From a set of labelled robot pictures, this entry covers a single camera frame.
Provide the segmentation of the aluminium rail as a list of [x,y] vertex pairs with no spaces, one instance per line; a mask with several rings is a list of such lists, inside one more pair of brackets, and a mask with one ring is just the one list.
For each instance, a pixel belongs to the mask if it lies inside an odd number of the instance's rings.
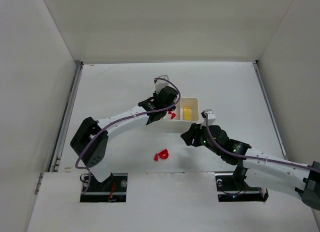
[[72,83],[70,86],[68,98],[64,108],[62,120],[59,126],[57,138],[53,147],[53,152],[51,154],[46,172],[57,172],[59,170],[57,169],[57,167],[59,167],[60,160],[62,157],[63,148],[64,148],[64,144],[67,137],[72,110],[74,107],[84,63],[82,61],[76,60],[75,65],[76,65],[76,68],[74,72],[74,77],[72,79]]
[[275,117],[274,117],[274,114],[273,114],[273,111],[272,111],[272,107],[271,107],[271,104],[270,104],[269,98],[267,96],[267,92],[266,92],[266,89],[265,89],[265,86],[264,86],[264,83],[263,83],[263,80],[262,80],[262,77],[261,77],[261,74],[260,74],[258,61],[253,61],[252,65],[253,65],[253,68],[255,70],[255,74],[256,74],[256,77],[258,79],[258,82],[259,82],[259,85],[260,85],[260,88],[261,88],[261,91],[262,91],[262,94],[263,94],[263,97],[264,97],[264,100],[265,100],[265,103],[266,103],[266,106],[267,106],[267,109],[268,109],[268,113],[269,113],[269,116],[270,116],[271,121],[272,121],[273,129],[274,129],[274,131],[276,133],[277,141],[278,141],[278,144],[280,146],[282,155],[283,155],[283,157],[285,159],[287,159],[287,154],[286,154],[283,142],[282,142],[282,138],[280,136],[280,132],[279,132],[279,129],[278,129],[278,126],[277,126],[277,123],[276,123],[276,120],[275,120]]

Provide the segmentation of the long yellow lego brick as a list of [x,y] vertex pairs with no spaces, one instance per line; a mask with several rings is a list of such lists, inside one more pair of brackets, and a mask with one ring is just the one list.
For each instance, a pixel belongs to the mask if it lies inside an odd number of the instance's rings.
[[190,121],[192,119],[191,109],[189,107],[183,108],[183,120]]

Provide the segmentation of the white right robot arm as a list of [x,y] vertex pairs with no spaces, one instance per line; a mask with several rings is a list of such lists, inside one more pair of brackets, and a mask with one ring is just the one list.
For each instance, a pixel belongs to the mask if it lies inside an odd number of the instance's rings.
[[204,146],[235,166],[233,180],[238,187],[271,189],[300,199],[312,209],[320,209],[319,162],[308,165],[273,157],[231,139],[218,125],[193,123],[181,138],[187,146]]

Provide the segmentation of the white three-compartment tray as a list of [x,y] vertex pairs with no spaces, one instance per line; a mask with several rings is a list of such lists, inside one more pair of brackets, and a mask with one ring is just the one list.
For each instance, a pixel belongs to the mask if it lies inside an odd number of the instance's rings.
[[199,120],[198,99],[182,97],[175,106],[175,110],[168,111],[159,121],[152,124],[161,132],[183,133],[188,130],[192,123]]

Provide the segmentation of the red lego wing piece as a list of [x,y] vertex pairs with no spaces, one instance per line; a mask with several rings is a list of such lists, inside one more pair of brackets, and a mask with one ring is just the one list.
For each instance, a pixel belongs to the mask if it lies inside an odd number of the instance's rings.
[[171,120],[173,120],[175,118],[175,116],[176,116],[176,114],[174,112],[172,112],[172,111],[169,111],[168,115],[170,116]]

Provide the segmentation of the left aluminium rail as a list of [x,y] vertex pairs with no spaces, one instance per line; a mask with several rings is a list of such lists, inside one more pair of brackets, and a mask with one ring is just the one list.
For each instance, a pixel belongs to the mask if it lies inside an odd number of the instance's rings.
[[57,169],[57,167],[59,167],[60,160],[62,157],[63,148],[64,148],[64,144],[67,137],[72,110],[74,107],[84,63],[82,61],[76,60],[75,65],[76,65],[76,68],[74,72],[74,77],[72,79],[72,83],[70,86],[68,98],[64,108],[62,120],[59,126],[57,138],[53,147],[53,152],[51,154],[46,172],[57,172],[59,170]]

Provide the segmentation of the right aluminium rail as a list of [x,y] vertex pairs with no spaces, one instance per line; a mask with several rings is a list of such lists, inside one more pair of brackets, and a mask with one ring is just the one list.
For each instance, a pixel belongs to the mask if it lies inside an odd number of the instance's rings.
[[255,70],[255,74],[256,74],[256,77],[258,79],[258,82],[259,82],[259,85],[260,85],[260,88],[261,88],[261,91],[262,91],[262,94],[263,94],[263,97],[264,97],[264,100],[265,100],[265,103],[266,103],[266,106],[267,106],[267,109],[268,109],[268,113],[269,113],[269,116],[270,116],[271,121],[272,121],[273,129],[274,129],[274,131],[276,133],[277,141],[278,141],[278,144],[280,146],[282,155],[283,155],[283,157],[285,159],[287,159],[287,154],[286,154],[283,142],[282,142],[282,138],[280,136],[280,132],[279,132],[279,129],[278,129],[278,126],[277,126],[277,123],[276,123],[276,120],[275,120],[275,117],[274,117],[274,114],[273,114],[273,111],[272,111],[272,107],[271,107],[271,104],[270,104],[269,98],[267,96],[267,92],[266,92],[266,89],[265,89],[265,86],[264,86],[264,83],[263,83],[263,80],[262,80],[262,77],[261,77],[261,74],[260,74],[258,61],[253,61],[252,65],[253,65],[253,68]]

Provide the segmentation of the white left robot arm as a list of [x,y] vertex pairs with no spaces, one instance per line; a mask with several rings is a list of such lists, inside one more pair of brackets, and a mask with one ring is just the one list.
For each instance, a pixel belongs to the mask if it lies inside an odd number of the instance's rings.
[[99,183],[105,183],[112,175],[104,160],[108,142],[124,132],[159,121],[175,109],[179,100],[179,90],[165,86],[122,114],[100,120],[85,118],[70,142],[78,155],[75,167],[79,169],[79,162],[83,162],[84,169],[90,170]]

